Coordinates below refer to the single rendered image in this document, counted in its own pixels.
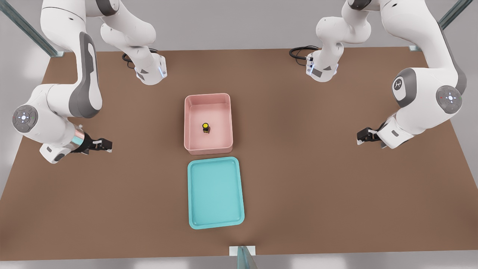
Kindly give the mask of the pink plastic box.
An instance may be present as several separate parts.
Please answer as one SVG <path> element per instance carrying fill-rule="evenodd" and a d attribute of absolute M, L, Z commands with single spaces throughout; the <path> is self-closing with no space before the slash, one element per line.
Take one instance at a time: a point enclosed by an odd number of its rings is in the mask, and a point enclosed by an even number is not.
<path fill-rule="evenodd" d="M 210 125 L 210 133 L 202 124 Z M 233 149 L 229 94 L 190 95 L 184 101 L 184 148 L 190 155 L 227 154 Z"/>

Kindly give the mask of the pale blue-green tray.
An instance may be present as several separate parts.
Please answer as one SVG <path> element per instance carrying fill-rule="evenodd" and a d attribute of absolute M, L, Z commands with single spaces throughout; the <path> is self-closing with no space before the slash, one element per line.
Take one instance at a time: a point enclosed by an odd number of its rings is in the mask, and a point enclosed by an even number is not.
<path fill-rule="evenodd" d="M 240 225 L 245 219 L 239 161 L 193 160 L 187 167 L 189 225 L 195 230 Z"/>

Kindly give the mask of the silver frame post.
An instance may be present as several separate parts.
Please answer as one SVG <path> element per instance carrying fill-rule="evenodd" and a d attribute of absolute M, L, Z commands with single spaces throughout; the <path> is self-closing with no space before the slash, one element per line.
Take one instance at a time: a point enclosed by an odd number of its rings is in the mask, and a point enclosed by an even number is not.
<path fill-rule="evenodd" d="M 459 44 L 453 52 L 469 52 L 478 46 L 478 0 L 426 0 L 430 12 L 448 41 Z"/>
<path fill-rule="evenodd" d="M 39 48 L 41 48 L 51 58 L 63 57 L 63 51 L 57 51 L 51 44 L 39 34 L 34 27 L 27 22 L 17 10 L 7 2 L 0 0 L 0 11 L 2 11 L 22 32 L 24 32 Z"/>
<path fill-rule="evenodd" d="M 229 255 L 237 257 L 237 269 L 258 269 L 253 257 L 256 255 L 256 246 L 230 246 Z"/>

